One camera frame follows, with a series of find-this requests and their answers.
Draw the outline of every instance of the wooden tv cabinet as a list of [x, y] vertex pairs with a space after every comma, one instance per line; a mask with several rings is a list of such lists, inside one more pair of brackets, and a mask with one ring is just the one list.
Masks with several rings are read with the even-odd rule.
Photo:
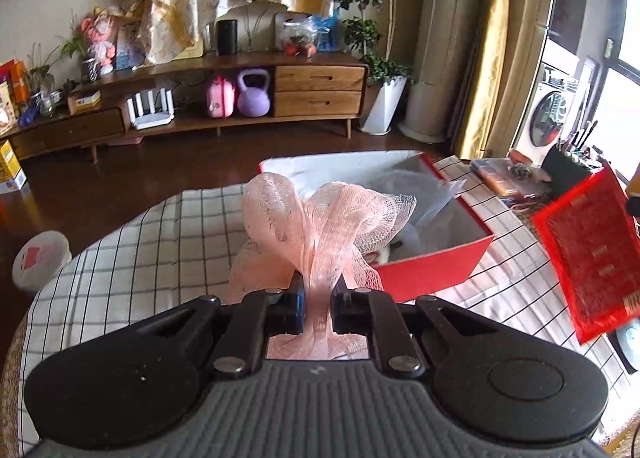
[[[228, 118], [210, 118], [206, 112], [205, 88], [202, 102], [177, 109], [174, 120], [165, 125], [135, 130], [124, 108], [125, 98], [156, 86], [156, 79], [175, 79], [188, 72], [205, 75], [224, 74], [231, 80], [241, 69], [263, 67], [271, 73], [271, 109], [263, 117], [243, 117], [237, 111]], [[90, 148], [94, 162], [101, 144], [180, 131], [216, 129], [227, 126], [294, 122], [300, 120], [345, 121], [346, 136], [351, 138], [351, 120], [362, 111], [367, 67], [347, 53], [319, 53], [310, 59], [279, 52], [214, 54], [183, 59], [139, 70], [112, 72], [81, 91], [100, 90], [99, 108], [84, 114], [69, 115], [60, 110], [50, 118], [39, 118], [26, 128], [11, 128], [0, 136], [8, 138], [18, 159], [68, 148]]]

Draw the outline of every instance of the wooden floor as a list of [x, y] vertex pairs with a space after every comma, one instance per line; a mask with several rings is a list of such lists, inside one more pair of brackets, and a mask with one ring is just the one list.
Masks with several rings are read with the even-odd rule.
[[274, 124], [145, 138], [138, 146], [69, 150], [25, 161], [27, 185], [0, 196], [0, 362], [31, 298], [13, 285], [11, 268], [32, 236], [54, 229], [73, 255], [137, 214], [184, 189], [242, 183], [265, 158], [300, 154], [423, 149], [393, 131], [343, 136], [344, 122]]

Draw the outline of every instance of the red packaging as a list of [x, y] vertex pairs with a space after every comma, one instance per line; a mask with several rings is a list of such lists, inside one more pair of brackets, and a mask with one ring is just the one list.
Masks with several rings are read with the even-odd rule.
[[640, 314], [640, 240], [610, 167], [533, 217], [580, 344]]

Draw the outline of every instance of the purple kettlebell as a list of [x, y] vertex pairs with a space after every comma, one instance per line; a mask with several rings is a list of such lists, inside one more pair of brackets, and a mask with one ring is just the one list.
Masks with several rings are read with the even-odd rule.
[[[244, 84], [245, 75], [262, 75], [264, 76], [264, 86], [262, 88], [247, 87]], [[238, 88], [240, 95], [238, 96], [238, 111], [246, 117], [261, 117], [269, 112], [271, 102], [267, 94], [267, 88], [271, 78], [269, 72], [262, 68], [251, 68], [242, 70], [238, 74]]]

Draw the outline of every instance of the pink mesh bag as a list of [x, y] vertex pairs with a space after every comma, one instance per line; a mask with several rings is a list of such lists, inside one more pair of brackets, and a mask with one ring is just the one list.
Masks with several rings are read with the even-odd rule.
[[366, 346], [364, 337], [339, 336], [331, 327], [331, 291], [342, 274], [348, 288], [382, 290], [380, 276], [362, 257], [388, 244], [411, 216], [415, 197], [392, 196], [333, 182], [308, 200], [279, 174], [264, 173], [244, 188], [244, 228], [251, 239], [231, 269], [228, 301], [248, 292], [287, 288], [302, 274], [307, 298], [304, 333], [270, 340], [268, 357], [333, 359]]

